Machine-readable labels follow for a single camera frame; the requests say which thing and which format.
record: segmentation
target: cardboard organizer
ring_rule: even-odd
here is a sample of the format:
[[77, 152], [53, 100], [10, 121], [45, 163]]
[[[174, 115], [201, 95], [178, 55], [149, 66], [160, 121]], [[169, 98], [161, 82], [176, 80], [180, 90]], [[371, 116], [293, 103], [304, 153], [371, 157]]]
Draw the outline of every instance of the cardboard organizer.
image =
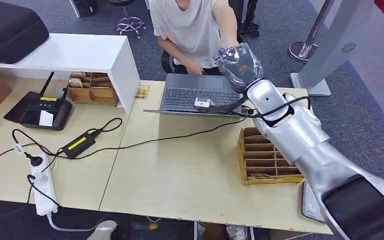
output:
[[304, 178], [256, 127], [240, 130], [237, 152], [244, 185], [299, 183]]
[[71, 75], [81, 80], [83, 87], [68, 86], [67, 95], [76, 103], [111, 104], [117, 106], [119, 97], [106, 73], [85, 72], [84, 76]]

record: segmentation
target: laptop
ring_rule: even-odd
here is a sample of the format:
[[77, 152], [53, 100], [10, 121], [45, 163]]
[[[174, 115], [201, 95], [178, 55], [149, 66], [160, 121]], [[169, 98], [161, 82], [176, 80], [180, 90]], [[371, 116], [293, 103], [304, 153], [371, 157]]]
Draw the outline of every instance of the laptop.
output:
[[[214, 105], [222, 106], [235, 103], [241, 98], [241, 95], [231, 88], [224, 76], [168, 73], [159, 110], [144, 111], [167, 114], [238, 117], [230, 114], [199, 112], [194, 107], [196, 98], [208, 98], [211, 99]], [[234, 111], [241, 113], [241, 107], [236, 108]]]

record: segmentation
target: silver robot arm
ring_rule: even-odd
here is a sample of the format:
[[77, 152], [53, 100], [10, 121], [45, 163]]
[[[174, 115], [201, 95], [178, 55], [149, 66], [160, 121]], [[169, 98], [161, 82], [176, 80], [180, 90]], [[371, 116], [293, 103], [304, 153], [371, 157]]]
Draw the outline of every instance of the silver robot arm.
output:
[[[221, 49], [214, 58], [233, 89], [246, 95], [260, 114], [295, 99], [291, 94], [281, 95], [270, 81], [260, 78], [261, 64], [247, 44]], [[384, 240], [384, 180], [334, 148], [310, 110], [297, 101], [264, 118], [254, 118], [254, 124], [301, 171], [337, 237]]]

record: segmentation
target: person's hand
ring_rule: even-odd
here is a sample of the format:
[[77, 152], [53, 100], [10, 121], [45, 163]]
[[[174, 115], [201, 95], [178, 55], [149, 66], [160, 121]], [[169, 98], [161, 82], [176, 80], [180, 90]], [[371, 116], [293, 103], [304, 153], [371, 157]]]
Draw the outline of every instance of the person's hand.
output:
[[188, 60], [184, 63], [188, 74], [202, 75], [204, 70], [199, 63], [193, 60]]

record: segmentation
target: wooden desk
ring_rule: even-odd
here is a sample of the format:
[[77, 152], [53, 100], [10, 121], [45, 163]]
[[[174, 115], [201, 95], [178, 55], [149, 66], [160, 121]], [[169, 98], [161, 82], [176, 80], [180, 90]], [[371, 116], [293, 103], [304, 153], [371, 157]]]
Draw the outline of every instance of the wooden desk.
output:
[[[187, 135], [238, 119], [143, 112], [160, 106], [164, 82], [136, 99], [121, 146]], [[296, 97], [307, 94], [289, 89]], [[331, 234], [299, 213], [294, 183], [243, 186], [236, 143], [252, 120], [214, 132], [120, 150], [99, 210], [275, 230]]]
[[[96, 144], [86, 152], [119, 146], [128, 115], [123, 113], [124, 111], [120, 108], [113, 106], [76, 104], [63, 131], [25, 128], [3, 118], [28, 91], [39, 92], [44, 82], [43, 79], [17, 79], [8, 82], [12, 86], [13, 92], [0, 105], [0, 153], [14, 147], [15, 143], [11, 137], [13, 129], [25, 131], [55, 153], [59, 147], [69, 143], [86, 130], [100, 128], [116, 117], [124, 120], [123, 126], [115, 131], [102, 133]], [[66, 85], [67, 81], [51, 81], [45, 96], [56, 97], [57, 90]], [[30, 140], [23, 135], [17, 134], [16, 136], [22, 145], [30, 143]], [[29, 146], [26, 149], [32, 155], [40, 152], [36, 146]], [[57, 159], [52, 176], [58, 203], [65, 207], [97, 210], [116, 154], [116, 150], [108, 150], [80, 160]], [[3, 155], [0, 158], [0, 200], [25, 202], [30, 187], [26, 178], [29, 173], [30, 162], [23, 155], [18, 155], [14, 151]]]

